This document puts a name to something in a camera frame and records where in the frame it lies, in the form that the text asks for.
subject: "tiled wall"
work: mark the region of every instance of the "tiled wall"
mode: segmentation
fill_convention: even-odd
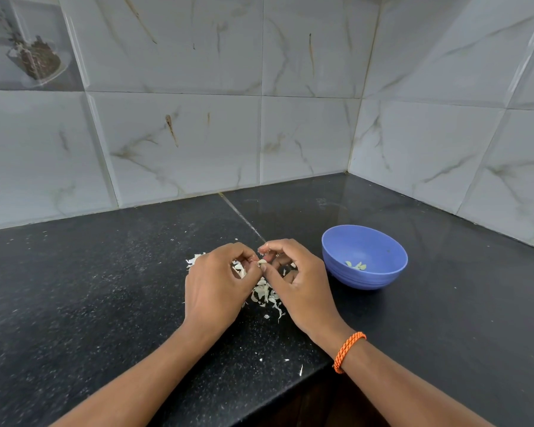
[[[0,0],[0,227],[346,170],[380,2]]]
[[[349,171],[534,245],[534,0],[383,0]]]

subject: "forearm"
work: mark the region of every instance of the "forearm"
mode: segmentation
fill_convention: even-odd
[[[343,324],[321,346],[335,357],[354,330]],[[358,340],[342,369],[392,427],[477,426],[491,424],[428,384],[365,340]]]
[[[189,324],[181,325],[156,351],[53,425],[145,426],[216,339]]]

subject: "black countertop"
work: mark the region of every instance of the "black countertop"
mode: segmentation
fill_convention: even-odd
[[[533,248],[352,175],[226,197],[318,255],[337,224],[397,239],[389,287],[331,279],[345,320],[492,423],[534,425]],[[235,238],[262,243],[218,195],[0,230],[0,425],[51,423],[157,348],[183,320],[185,260]],[[152,424],[232,425],[330,365],[274,313],[245,306]]]

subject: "blue bowl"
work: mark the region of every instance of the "blue bowl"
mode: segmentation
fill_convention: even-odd
[[[408,263],[404,248],[392,237],[372,228],[340,225],[322,236],[322,256],[328,271],[347,286],[379,289],[396,280]],[[358,262],[366,270],[353,268]]]

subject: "person's left hand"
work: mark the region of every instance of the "person's left hand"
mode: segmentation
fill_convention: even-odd
[[[243,279],[232,269],[233,260],[243,265],[247,273]],[[219,338],[263,275],[258,260],[242,243],[226,244],[198,257],[185,280],[184,323]]]

